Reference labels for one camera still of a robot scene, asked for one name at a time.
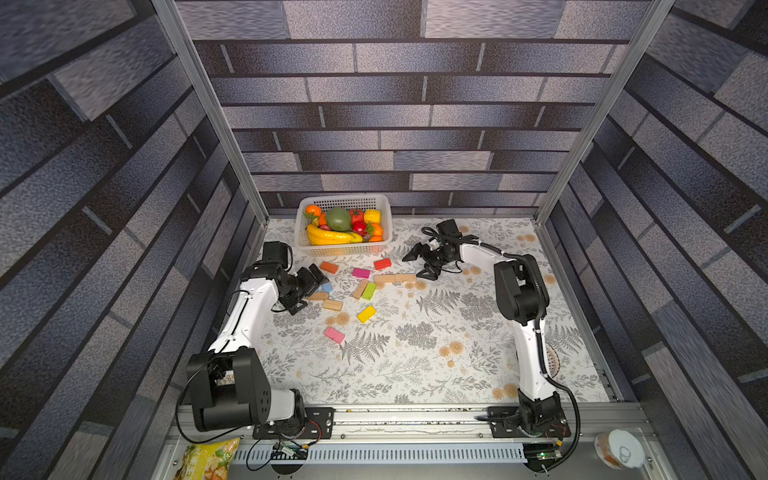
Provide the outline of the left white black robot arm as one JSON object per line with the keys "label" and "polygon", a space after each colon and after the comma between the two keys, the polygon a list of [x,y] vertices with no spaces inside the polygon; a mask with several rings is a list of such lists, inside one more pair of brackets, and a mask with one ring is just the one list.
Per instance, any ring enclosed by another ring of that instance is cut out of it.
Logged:
{"label": "left white black robot arm", "polygon": [[273,388],[256,348],[270,315],[298,314],[328,282],[314,264],[296,273],[292,266],[288,244],[266,242],[261,258],[243,271],[233,310],[218,337],[190,358],[182,396],[190,400],[198,431],[252,426],[291,437],[308,425],[300,392]]}

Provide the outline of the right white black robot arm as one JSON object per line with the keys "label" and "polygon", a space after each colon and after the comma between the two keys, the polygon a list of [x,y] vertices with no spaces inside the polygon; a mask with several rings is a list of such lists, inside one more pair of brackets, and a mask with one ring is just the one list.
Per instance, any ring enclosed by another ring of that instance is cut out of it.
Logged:
{"label": "right white black robot arm", "polygon": [[424,227],[421,232],[428,240],[414,245],[403,258],[405,262],[424,261],[419,278],[434,281],[449,264],[478,267],[493,276],[497,308],[512,322],[520,368],[518,408],[506,417],[488,415],[484,420],[506,423],[531,438],[569,437],[560,395],[566,394],[574,408],[578,405],[573,392],[550,373],[544,331],[550,298],[536,259],[464,235],[453,220]]}

